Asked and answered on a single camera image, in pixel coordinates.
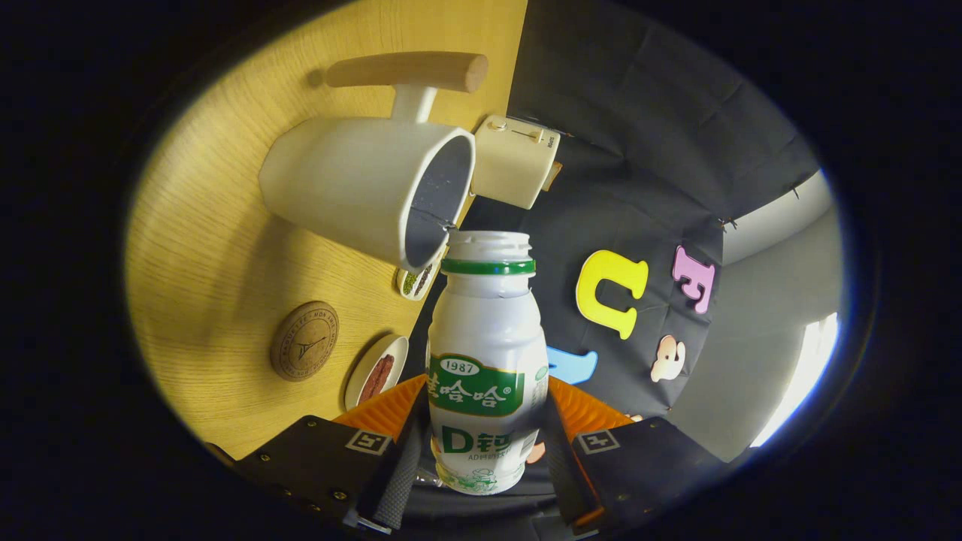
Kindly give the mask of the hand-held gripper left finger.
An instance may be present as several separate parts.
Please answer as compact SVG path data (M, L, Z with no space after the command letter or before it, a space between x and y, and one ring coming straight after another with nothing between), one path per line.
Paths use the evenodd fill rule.
M428 429L418 376L334 420L306 415L229 464L327 524L389 535L401 527Z

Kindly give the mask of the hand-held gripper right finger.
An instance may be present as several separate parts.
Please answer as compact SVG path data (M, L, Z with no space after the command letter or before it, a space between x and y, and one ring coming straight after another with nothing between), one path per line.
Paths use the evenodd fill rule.
M718 485L731 469L667 419L632 420L555 377L543 437L557 504L575 533L643 526Z

